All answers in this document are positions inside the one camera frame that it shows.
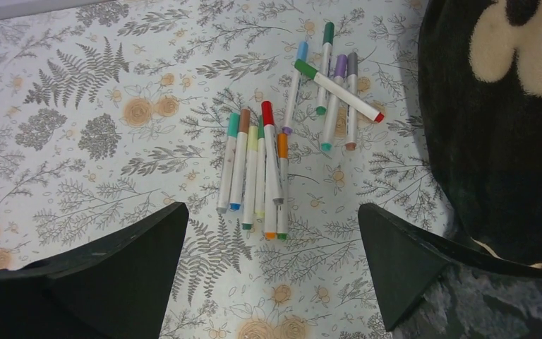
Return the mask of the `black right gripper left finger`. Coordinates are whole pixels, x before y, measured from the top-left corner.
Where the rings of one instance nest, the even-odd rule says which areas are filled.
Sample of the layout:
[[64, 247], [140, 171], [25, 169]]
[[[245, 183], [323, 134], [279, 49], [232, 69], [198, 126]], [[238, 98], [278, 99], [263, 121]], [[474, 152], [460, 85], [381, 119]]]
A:
[[173, 203], [69, 251], [0, 270], [0, 338], [157, 338], [189, 211]]

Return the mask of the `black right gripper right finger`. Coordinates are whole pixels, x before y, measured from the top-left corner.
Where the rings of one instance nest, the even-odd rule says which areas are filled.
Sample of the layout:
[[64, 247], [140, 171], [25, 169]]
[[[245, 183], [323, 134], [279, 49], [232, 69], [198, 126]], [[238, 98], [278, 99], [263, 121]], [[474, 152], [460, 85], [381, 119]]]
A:
[[367, 203], [361, 238], [388, 332], [542, 332], [542, 270], [474, 251]]

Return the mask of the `orange cap green-end marker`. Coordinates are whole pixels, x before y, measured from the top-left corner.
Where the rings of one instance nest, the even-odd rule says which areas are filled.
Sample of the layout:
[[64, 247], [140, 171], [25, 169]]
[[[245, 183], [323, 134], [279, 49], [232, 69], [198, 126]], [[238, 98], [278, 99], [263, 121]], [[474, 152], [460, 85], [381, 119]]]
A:
[[283, 203], [277, 210], [277, 238], [286, 241], [289, 233], [289, 204], [288, 204], [288, 143], [287, 135], [280, 133], [277, 136], [277, 152], [279, 156], [279, 174], [282, 185]]

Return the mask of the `green cap red-end marker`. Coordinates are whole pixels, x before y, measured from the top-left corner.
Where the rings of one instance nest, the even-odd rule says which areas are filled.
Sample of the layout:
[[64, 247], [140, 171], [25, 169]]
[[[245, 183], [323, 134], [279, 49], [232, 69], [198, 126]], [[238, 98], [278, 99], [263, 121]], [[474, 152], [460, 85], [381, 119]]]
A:
[[323, 87], [326, 89], [326, 91], [333, 93], [339, 99], [352, 106], [355, 110], [370, 120], [379, 123], [385, 118], [385, 115], [380, 110], [372, 107], [370, 104], [360, 99], [357, 95], [344, 88], [341, 88], [337, 83], [329, 79], [327, 76], [321, 74], [317, 69], [310, 66], [305, 61], [296, 60], [294, 68], [297, 69], [302, 75], [315, 82], [319, 87]]

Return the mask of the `green cap yellow-end marker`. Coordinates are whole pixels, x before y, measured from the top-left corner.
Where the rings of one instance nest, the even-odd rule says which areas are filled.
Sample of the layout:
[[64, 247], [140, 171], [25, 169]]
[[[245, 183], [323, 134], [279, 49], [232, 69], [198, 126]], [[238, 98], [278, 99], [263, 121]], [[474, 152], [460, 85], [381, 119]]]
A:
[[265, 216], [265, 134], [263, 116], [259, 116], [258, 155], [255, 187], [255, 214], [258, 218]]

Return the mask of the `teal cap white marker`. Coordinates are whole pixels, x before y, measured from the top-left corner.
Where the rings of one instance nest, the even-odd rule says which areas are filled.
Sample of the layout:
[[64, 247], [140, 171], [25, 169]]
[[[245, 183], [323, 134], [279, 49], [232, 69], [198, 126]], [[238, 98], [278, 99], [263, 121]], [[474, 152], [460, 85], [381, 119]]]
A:
[[231, 113], [227, 129], [227, 142], [224, 150], [223, 166], [220, 178], [219, 197], [216, 210], [219, 214], [225, 214], [229, 209], [229, 197], [231, 193], [231, 181], [236, 152], [237, 133], [239, 130], [238, 113]]

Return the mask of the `floral table mat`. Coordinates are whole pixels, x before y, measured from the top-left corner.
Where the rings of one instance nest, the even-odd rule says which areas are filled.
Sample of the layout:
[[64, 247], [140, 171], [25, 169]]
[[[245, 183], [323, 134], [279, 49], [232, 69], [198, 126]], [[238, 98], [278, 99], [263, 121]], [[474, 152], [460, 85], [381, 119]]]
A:
[[[442, 234], [416, 42], [426, 1], [110, 1], [0, 20], [0, 269], [19, 269], [180, 201], [190, 222], [161, 338], [386, 338], [357, 223], [375, 203]], [[289, 137], [289, 236], [217, 213], [229, 117], [284, 118], [301, 42], [359, 56], [358, 118], [321, 148], [303, 81]]]

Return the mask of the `pale yellow cap marker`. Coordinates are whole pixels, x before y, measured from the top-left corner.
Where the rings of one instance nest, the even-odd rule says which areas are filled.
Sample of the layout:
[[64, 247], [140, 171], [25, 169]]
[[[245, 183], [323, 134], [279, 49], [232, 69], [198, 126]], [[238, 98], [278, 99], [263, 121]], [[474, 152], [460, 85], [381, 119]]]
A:
[[256, 125], [252, 125], [249, 127], [246, 155], [246, 182], [243, 196], [242, 229], [250, 230], [254, 222], [255, 188], [258, 156], [258, 127]]

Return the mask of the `black floral plush pillow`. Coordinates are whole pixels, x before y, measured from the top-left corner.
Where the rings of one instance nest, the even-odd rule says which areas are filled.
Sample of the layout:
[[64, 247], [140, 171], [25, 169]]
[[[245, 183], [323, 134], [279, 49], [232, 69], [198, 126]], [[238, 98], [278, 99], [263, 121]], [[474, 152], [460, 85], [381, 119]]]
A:
[[542, 268], [542, 1], [430, 1], [418, 92], [451, 238]]

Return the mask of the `brown cap blue-end marker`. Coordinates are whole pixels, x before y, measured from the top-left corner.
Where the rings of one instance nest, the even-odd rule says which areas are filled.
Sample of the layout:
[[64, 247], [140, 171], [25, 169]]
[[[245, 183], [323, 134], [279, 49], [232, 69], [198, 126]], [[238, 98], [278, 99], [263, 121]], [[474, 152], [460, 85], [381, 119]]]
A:
[[236, 151], [229, 199], [229, 207], [232, 211], [239, 210], [242, 204], [250, 116], [251, 111], [249, 109], [243, 108], [241, 110], [236, 137]]

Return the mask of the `light blue cap marker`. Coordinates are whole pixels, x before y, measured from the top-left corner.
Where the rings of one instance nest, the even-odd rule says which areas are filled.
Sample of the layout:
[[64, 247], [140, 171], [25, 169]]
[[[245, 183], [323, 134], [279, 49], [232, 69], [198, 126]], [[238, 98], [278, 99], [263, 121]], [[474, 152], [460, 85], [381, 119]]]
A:
[[[297, 61], [305, 61], [308, 53], [308, 43], [302, 41], [299, 43], [299, 47], [296, 53]], [[288, 92], [288, 98], [286, 103], [286, 108], [284, 112], [284, 123], [282, 126], [282, 132], [286, 135], [291, 135], [293, 132], [293, 119], [294, 112], [296, 109], [296, 102], [299, 94], [299, 88], [301, 83], [301, 73], [294, 69], [291, 76], [290, 89]]]

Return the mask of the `dark green cap marker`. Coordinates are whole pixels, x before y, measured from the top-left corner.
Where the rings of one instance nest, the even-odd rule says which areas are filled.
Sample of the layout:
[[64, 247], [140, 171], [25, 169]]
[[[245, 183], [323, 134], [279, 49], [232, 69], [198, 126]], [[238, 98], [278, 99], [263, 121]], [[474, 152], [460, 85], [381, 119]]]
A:
[[[333, 22], [326, 22], [323, 30], [322, 58], [319, 68], [319, 72], [324, 76], [329, 76], [331, 67], [334, 29], [335, 25]], [[318, 115], [324, 115], [327, 111], [327, 91], [323, 87], [318, 88], [317, 106], [315, 111]]]

